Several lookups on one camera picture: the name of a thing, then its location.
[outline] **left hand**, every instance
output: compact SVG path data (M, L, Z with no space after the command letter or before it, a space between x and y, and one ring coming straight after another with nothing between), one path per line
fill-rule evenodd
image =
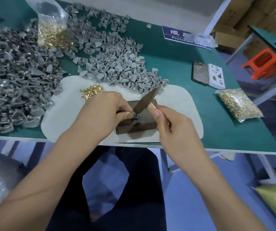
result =
M121 93L101 91L86 101L74 123L73 132L96 141L97 144L113 132L132 108Z

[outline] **fingernail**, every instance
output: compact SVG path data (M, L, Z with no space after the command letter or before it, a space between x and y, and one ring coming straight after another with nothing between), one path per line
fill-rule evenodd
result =
M159 109L155 109L153 112L154 117L158 117L160 115L161 111Z

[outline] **black pants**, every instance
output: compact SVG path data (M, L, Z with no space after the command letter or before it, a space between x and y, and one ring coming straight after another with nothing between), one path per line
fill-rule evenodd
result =
M116 151L129 172L128 181L113 209L90 222L82 177L108 150L109 147L98 146L77 168L47 230L167 230L158 159L146 148Z

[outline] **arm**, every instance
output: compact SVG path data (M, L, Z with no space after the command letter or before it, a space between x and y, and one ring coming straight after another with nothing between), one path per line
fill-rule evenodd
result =
M168 107L158 105L157 108L153 116L163 148L197 187L216 228L220 231L267 231L209 158L192 120Z
M120 93L89 99L72 126L0 204L0 231L45 230L77 167L132 108Z

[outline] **right hand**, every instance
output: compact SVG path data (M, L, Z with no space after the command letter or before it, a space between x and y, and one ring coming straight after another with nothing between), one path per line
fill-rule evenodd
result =
M210 158L192 120L166 106L156 107L152 115L157 122L160 142L170 159L183 171L190 170L194 173L197 167L203 167Z

